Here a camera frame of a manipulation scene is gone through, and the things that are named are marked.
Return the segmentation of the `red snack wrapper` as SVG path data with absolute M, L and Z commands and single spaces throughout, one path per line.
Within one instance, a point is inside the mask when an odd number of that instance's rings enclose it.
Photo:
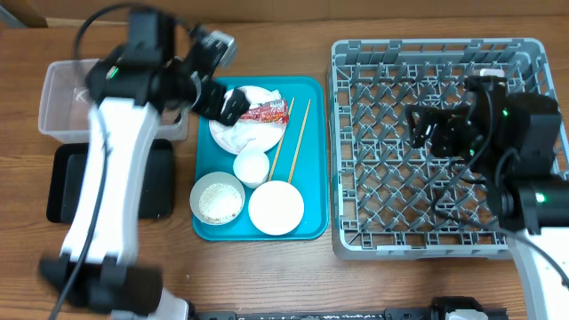
M 289 121 L 289 105 L 286 100 L 272 100 L 250 108 L 240 116 L 240 120 L 257 123 L 287 124 Z

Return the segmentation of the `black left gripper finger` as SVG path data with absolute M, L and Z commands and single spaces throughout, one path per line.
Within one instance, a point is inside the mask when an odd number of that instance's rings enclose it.
M 231 95 L 225 99 L 216 121 L 225 126 L 233 126 L 245 114 L 251 106 L 245 93 L 240 89 L 234 89 Z
M 191 110 L 207 119 L 219 119 L 226 92 L 225 85 L 213 80 L 203 83 Z

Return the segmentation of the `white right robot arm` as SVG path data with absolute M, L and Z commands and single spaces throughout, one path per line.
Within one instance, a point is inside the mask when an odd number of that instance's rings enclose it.
M 568 317 L 568 181 L 553 170 L 563 123 L 557 101 L 510 92 L 501 76 L 469 76 L 470 104 L 452 109 L 405 107 L 414 148 L 431 144 L 435 157 L 459 157 L 452 178 L 478 173 L 495 225 L 456 217 L 462 225 L 505 236 L 531 319 Z

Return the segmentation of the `cream paper cup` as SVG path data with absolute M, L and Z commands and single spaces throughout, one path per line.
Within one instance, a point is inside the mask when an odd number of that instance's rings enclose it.
M 259 150 L 245 150 L 236 156 L 233 163 L 235 176 L 248 188 L 255 189 L 268 179 L 268 156 Z

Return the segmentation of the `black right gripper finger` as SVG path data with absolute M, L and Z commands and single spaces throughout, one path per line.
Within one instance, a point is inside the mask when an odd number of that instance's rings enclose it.
M 422 148 L 434 131 L 434 118 L 421 116 L 416 122 L 412 116 L 407 120 L 410 129 L 410 141 L 413 148 Z
M 405 118 L 408 123 L 415 123 L 413 115 L 417 114 L 419 119 L 430 119 L 435 122 L 462 116 L 462 109 L 441 109 L 435 107 L 425 107 L 420 105 L 407 105 L 405 107 Z

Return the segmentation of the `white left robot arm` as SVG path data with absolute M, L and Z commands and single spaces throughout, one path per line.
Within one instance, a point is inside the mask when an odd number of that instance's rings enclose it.
M 92 99 L 90 140 L 76 213 L 58 258 L 39 271 L 60 304 L 115 319 L 192 319 L 193 305 L 170 293 L 158 268 L 140 267 L 138 219 L 148 155 L 168 108 L 225 125 L 250 107 L 240 90 L 215 81 L 216 68 L 236 55 L 235 39 L 219 30 L 187 28 L 191 48 L 178 60 L 176 15 L 129 4 L 127 41 L 92 68 L 73 64 Z

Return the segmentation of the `grey bowl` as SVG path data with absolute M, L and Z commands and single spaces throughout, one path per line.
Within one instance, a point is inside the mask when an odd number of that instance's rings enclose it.
M 191 189 L 190 209 L 208 225 L 223 225 L 234 220 L 244 208 L 242 183 L 226 172 L 211 172 L 200 178 Z

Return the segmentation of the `pink white bowl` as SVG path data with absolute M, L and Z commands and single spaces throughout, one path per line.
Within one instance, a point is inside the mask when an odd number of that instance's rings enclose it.
M 301 224 L 304 201 L 293 185 L 272 180 L 252 192 L 248 212 L 252 224 L 260 232 L 283 236 Z

